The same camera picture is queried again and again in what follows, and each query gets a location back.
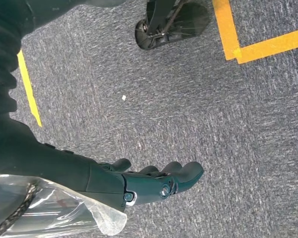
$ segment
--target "orange tape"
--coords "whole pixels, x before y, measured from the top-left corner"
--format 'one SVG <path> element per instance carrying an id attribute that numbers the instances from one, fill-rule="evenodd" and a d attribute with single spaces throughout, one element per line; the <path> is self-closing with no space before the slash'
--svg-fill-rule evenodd
<path id="1" fill-rule="evenodd" d="M 298 31 L 240 48 L 230 1 L 213 0 L 213 6 L 226 60 L 241 64 L 298 48 Z"/>
<path id="2" fill-rule="evenodd" d="M 226 60 L 235 59 L 240 43 L 229 0 L 213 0 L 214 11 Z"/>
<path id="3" fill-rule="evenodd" d="M 298 48 L 298 31 L 241 48 L 238 63 L 246 63 Z"/>

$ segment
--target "black sleeve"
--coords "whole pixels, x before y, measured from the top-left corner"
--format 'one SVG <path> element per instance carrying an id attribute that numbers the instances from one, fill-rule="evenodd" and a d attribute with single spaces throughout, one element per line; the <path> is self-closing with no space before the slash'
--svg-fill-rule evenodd
<path id="1" fill-rule="evenodd" d="M 18 67 L 22 37 L 82 2 L 0 0 L 0 174 L 42 177 L 120 209 L 122 178 L 89 158 L 39 143 L 27 125 L 9 117 L 17 110 L 8 93 L 17 86 L 11 72 Z"/>

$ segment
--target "gray carpet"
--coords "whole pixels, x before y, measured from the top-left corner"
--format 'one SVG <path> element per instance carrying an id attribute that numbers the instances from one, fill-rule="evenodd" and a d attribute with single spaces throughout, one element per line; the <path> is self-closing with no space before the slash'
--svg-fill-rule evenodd
<path id="1" fill-rule="evenodd" d="M 41 142 L 97 161 L 205 168 L 188 192 L 129 208 L 118 238 L 298 237 L 298 49 L 225 61 L 212 2 L 205 4 L 212 22 L 203 35 L 149 52 L 134 40 L 145 1 L 80 6 L 39 29 L 23 50 L 43 127 L 18 71 L 12 117 Z M 241 46 L 298 29 L 298 0 L 231 7 Z"/>

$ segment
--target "black cord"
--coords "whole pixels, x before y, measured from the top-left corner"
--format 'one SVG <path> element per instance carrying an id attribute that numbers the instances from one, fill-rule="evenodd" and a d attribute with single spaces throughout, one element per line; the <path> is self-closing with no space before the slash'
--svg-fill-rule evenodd
<path id="1" fill-rule="evenodd" d="M 0 236 L 8 231 L 18 219 L 23 216 L 30 207 L 30 205 L 31 205 L 31 203 L 33 201 L 33 199 L 39 191 L 39 189 L 37 187 L 36 184 L 34 183 L 28 184 L 27 195 L 25 196 L 24 200 L 15 212 L 13 212 L 7 219 L 5 219 L 5 221 L 0 224 Z"/>

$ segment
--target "black prosthetic hand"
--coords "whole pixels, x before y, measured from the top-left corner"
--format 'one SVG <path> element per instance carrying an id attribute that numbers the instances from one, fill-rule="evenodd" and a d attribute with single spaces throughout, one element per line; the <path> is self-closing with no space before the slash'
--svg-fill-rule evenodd
<path id="1" fill-rule="evenodd" d="M 197 162 L 183 168 L 172 162 L 162 171 L 146 167 L 125 172 L 126 159 L 98 164 L 92 159 L 60 151 L 38 142 L 29 127 L 12 120 L 17 110 L 8 92 L 16 87 L 11 72 L 18 68 L 17 54 L 24 35 L 49 23 L 79 4 L 110 7 L 124 0 L 0 0 L 0 174 L 36 176 L 124 211 L 126 205 L 164 200 L 189 189 L 203 174 Z"/>

